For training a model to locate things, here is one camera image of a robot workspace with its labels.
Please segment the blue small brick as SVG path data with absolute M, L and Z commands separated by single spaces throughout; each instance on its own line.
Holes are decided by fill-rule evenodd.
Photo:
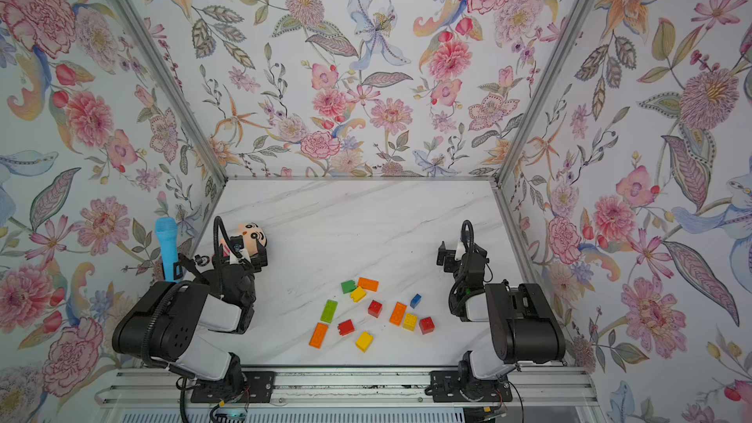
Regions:
M 416 308 L 417 308 L 417 306 L 418 306 L 418 305 L 420 304 L 420 302 L 421 302 L 421 299 L 422 299 L 422 297 L 421 297 L 421 296 L 420 296 L 419 294 L 416 294 L 416 295 L 415 295 L 415 296 L 414 296 L 414 297 L 413 297 L 413 298 L 411 299 L 411 301 L 410 301 L 409 305 L 410 305 L 410 306 L 411 306 L 411 307 L 412 307 L 413 309 L 416 309 Z

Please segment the lime green long brick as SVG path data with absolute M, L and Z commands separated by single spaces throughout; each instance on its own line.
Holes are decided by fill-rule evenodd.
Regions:
M 323 312 L 320 316 L 320 321 L 326 324 L 331 324 L 337 311 L 338 303 L 336 301 L 328 300 L 325 304 Z

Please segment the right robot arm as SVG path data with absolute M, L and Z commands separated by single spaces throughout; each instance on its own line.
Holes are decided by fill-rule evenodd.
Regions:
M 470 242 L 455 249 L 440 244 L 437 264 L 450 273 L 454 284 L 448 293 L 450 314 L 462 322 L 489 325 L 490 342 L 465 352 L 458 364 L 467 382 L 503 378 L 521 362 L 546 364 L 564 359 L 564 334 L 536 283 L 516 287 L 506 280 L 484 280 L 488 252 Z

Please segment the orange tall long brick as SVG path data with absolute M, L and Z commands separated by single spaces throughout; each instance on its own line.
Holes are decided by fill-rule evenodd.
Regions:
M 389 323 L 392 323 L 396 326 L 401 326 L 406 312 L 407 306 L 403 303 L 397 302 L 390 316 Z

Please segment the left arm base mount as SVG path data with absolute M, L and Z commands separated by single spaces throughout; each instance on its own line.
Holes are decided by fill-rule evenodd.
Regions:
M 275 378 L 273 371 L 243 371 L 221 381 L 198 380 L 190 403 L 270 403 Z

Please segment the red long brick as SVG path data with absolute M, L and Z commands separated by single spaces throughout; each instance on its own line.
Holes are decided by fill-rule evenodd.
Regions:
M 348 336 L 356 330 L 354 323 L 348 319 L 338 324 L 338 332 L 341 336 Z

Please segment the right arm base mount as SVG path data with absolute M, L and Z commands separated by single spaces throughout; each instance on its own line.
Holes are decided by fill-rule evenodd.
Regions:
M 431 371 L 425 395 L 434 403 L 510 403 L 513 400 L 505 378 L 481 380 L 461 370 Z

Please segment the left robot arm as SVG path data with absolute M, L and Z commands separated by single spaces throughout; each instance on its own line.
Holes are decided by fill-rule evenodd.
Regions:
M 197 380 L 242 378 L 240 358 L 198 330 L 242 335 L 249 329 L 256 274 L 268 266 L 268 239 L 262 231 L 246 230 L 217 246 L 218 256 L 178 255 L 174 265 L 193 278 L 152 285 L 117 324 L 112 336 L 116 353 Z

